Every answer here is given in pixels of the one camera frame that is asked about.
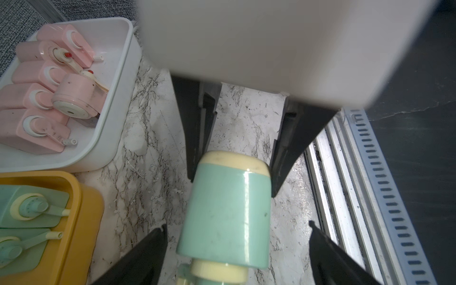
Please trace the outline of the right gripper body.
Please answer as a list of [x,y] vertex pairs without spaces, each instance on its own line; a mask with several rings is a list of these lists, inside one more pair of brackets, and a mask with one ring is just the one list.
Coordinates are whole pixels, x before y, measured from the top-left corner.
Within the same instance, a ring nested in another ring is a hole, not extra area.
[[172,74],[371,105],[436,1],[139,1],[144,53]]

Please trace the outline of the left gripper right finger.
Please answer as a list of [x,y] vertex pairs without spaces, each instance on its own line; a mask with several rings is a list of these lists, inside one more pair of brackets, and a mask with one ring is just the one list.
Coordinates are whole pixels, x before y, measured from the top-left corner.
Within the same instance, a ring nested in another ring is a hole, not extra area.
[[380,283],[334,243],[313,220],[309,256],[316,285],[380,285]]

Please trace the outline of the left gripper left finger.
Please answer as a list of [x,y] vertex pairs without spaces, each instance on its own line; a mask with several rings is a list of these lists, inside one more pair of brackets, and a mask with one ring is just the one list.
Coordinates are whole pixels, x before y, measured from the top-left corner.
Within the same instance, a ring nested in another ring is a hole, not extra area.
[[156,285],[168,245],[167,225],[152,230],[95,285]]

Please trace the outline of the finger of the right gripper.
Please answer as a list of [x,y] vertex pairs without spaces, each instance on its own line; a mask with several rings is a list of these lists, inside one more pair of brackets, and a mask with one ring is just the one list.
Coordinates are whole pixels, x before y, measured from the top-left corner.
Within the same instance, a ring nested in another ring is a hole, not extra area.
[[173,74],[171,80],[184,130],[187,176],[193,181],[198,163],[209,146],[222,83]]
[[338,109],[314,106],[289,96],[270,161],[271,196],[280,191],[297,159],[333,119]]

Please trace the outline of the yellow plastic tray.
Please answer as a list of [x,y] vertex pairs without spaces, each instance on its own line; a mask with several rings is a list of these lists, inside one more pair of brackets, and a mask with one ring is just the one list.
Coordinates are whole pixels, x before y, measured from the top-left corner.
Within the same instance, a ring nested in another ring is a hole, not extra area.
[[59,241],[48,241],[38,266],[31,271],[4,276],[1,284],[84,285],[104,211],[101,193],[63,171],[3,173],[1,183],[66,192],[70,196],[66,207],[71,211],[53,228],[62,232],[63,237]]

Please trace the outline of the green sharpener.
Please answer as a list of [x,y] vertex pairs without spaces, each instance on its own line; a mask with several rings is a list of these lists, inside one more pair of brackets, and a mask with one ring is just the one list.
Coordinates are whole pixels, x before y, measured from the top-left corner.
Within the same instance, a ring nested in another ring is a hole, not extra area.
[[48,228],[1,229],[1,276],[36,268],[47,242],[60,240],[63,236],[63,232]]
[[31,185],[1,185],[1,227],[9,229],[54,228],[63,217],[70,195]]
[[176,252],[178,285],[244,285],[269,265],[271,177],[256,157],[205,153],[197,166]]

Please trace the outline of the white plastic tray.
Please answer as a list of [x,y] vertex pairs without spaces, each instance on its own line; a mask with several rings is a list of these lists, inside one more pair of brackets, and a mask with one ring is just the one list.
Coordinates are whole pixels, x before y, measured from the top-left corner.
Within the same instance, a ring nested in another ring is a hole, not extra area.
[[95,171],[116,155],[132,99],[142,50],[132,22],[122,17],[72,21],[78,32],[104,60],[91,66],[109,93],[97,125],[88,128],[70,119],[71,136],[78,141],[62,153],[35,155],[1,145],[1,172],[60,169],[75,173]]

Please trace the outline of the pink sharpener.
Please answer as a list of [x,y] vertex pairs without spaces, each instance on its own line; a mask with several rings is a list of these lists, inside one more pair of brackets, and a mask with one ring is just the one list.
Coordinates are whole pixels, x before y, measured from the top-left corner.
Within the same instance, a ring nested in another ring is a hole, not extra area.
[[109,89],[91,70],[67,74],[51,102],[53,107],[85,127],[96,127]]
[[37,35],[37,40],[50,40],[59,47],[66,49],[77,64],[90,68],[95,61],[103,61],[101,55],[95,53],[83,35],[71,24],[45,24]]
[[53,107],[54,93],[38,83],[8,84],[1,89],[1,110],[38,110],[57,122],[67,125],[69,117]]
[[56,65],[67,73],[84,71],[71,52],[50,40],[21,42],[15,47],[15,53],[21,62],[21,71],[38,72],[44,64]]
[[12,75],[14,84],[38,83],[55,92],[68,73],[50,60],[19,64]]
[[34,109],[1,111],[1,143],[32,154],[61,153],[78,141],[71,130],[44,113]]

